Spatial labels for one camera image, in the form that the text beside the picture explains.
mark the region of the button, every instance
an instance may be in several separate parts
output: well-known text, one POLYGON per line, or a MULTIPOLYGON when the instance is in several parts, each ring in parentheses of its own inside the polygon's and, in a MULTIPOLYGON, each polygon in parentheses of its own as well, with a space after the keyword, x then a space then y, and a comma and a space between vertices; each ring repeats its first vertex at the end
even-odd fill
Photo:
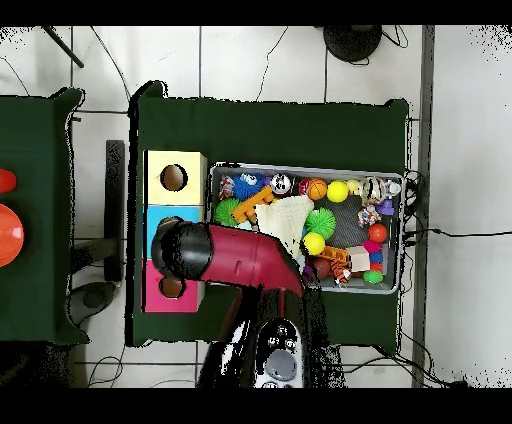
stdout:
POLYGON ((266 383, 263 383, 263 386, 261 386, 262 389, 277 389, 277 383, 274 383, 273 381, 267 381, 266 383))
POLYGON ((287 331, 286 331, 286 327, 285 326, 279 325, 277 327, 277 334, 279 334, 280 336, 286 336, 286 333, 287 333, 287 331))

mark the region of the orange ball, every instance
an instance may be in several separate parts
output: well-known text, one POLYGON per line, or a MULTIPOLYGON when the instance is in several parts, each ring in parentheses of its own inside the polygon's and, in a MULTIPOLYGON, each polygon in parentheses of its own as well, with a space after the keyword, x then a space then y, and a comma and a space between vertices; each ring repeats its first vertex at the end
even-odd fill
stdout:
POLYGON ((320 200, 327 194, 327 183, 321 178, 309 180, 308 197, 311 200, 320 200))
POLYGON ((368 238, 375 243, 383 243, 387 236, 388 231, 382 224, 373 224, 368 228, 368 238))

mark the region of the green ball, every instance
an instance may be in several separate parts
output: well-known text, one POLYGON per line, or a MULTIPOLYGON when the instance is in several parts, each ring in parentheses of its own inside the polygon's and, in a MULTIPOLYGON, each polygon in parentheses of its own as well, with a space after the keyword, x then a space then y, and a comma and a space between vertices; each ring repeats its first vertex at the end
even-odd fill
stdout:
POLYGON ((368 284, 377 284, 384 279, 382 272, 380 271, 365 271, 363 272, 363 280, 368 284))
POLYGON ((240 204, 240 200, 231 197, 223 199, 215 208, 215 221, 226 227, 236 227, 238 222, 233 218, 231 212, 240 204))
POLYGON ((308 232, 318 233, 325 240, 334 234, 336 219, 329 209, 320 208, 311 211, 306 218, 306 229, 308 232))

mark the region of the red ball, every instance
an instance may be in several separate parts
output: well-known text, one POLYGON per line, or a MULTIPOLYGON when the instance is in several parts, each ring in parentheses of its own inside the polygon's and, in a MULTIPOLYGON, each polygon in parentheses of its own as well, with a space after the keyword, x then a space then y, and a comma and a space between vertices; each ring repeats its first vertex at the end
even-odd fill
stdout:
POLYGON ((375 243, 382 243, 386 240, 388 232, 382 224, 373 224, 368 228, 368 238, 375 243))
POLYGON ((316 269, 316 276, 319 280, 323 280, 331 272, 331 261, 325 258, 316 258, 313 261, 313 266, 316 269))

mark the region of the pink block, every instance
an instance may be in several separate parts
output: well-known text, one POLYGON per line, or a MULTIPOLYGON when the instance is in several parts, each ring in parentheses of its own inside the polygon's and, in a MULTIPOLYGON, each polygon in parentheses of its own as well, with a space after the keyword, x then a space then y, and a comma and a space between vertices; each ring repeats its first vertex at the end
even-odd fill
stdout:
POLYGON ((162 274, 153 266, 153 261, 146 262, 146 307, 143 312, 197 312, 204 293, 204 283, 185 280, 185 291, 177 299, 165 297, 159 288, 162 274))

